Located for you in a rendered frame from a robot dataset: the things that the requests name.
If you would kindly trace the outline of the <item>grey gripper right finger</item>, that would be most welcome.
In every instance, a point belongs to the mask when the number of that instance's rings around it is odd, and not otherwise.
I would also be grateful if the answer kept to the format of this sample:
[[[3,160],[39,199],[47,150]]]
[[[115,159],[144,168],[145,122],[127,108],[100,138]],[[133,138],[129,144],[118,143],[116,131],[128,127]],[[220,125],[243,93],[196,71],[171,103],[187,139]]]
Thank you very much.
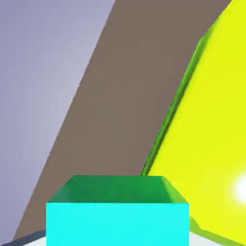
[[[189,232],[189,246],[220,246],[220,244],[195,233]]]

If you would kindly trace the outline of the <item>small cyan cube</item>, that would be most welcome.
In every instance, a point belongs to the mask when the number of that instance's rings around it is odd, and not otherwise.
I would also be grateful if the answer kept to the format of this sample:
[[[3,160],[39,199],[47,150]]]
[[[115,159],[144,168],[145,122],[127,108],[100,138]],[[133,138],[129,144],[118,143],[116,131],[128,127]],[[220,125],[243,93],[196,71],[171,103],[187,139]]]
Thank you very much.
[[[189,246],[189,204],[162,176],[75,175],[46,204],[46,246]]]

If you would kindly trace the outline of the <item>large yellow box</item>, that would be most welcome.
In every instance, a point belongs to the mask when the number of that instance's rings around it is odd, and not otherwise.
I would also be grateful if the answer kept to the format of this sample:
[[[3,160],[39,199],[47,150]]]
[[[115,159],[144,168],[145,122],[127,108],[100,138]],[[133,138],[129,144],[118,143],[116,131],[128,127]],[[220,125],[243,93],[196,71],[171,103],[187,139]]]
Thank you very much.
[[[142,170],[190,206],[190,231],[246,246],[246,0],[199,40]]]

